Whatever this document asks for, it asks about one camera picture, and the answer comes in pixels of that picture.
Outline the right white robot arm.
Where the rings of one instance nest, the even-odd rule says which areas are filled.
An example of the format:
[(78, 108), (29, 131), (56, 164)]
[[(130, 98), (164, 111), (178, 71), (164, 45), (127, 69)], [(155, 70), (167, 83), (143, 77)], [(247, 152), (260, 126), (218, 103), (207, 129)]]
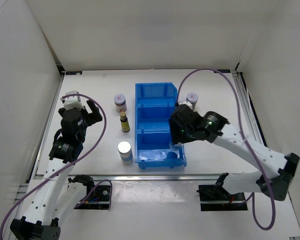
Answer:
[(222, 147), (257, 171), (250, 173), (222, 173), (210, 189), (220, 200), (243, 192), (263, 193), (276, 201), (286, 199), (295, 176), (300, 157), (295, 153), (283, 154), (267, 148), (241, 132), (229, 120), (214, 111), (204, 116), (188, 105), (175, 108), (169, 119), (171, 140), (174, 145), (207, 141)]

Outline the silver-lid shaker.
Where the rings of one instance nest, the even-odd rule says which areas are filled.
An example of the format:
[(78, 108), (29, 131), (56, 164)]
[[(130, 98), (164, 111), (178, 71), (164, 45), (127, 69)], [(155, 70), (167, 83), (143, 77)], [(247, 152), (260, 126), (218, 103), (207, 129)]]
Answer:
[(121, 161), (125, 164), (130, 164), (133, 162), (133, 152), (132, 146), (127, 141), (121, 141), (117, 146)]
[(169, 142), (169, 149), (170, 151), (167, 153), (167, 159), (168, 160), (174, 160), (179, 158), (180, 150), (182, 149), (183, 144), (177, 143), (173, 144), (171, 141)]

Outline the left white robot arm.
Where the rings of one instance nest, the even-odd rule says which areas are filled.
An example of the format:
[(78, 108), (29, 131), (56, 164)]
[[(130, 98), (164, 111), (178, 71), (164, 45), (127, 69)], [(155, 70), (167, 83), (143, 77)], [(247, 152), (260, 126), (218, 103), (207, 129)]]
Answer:
[(19, 219), (13, 219), (10, 230), (18, 240), (57, 240), (61, 225), (71, 211), (93, 198), (96, 185), (88, 175), (69, 177), (81, 154), (87, 128), (106, 122), (102, 107), (93, 99), (87, 100), (90, 112), (78, 95), (64, 97), (58, 110), (61, 128), (53, 137), (49, 161), (41, 183), (22, 200), (34, 194), (30, 206)]

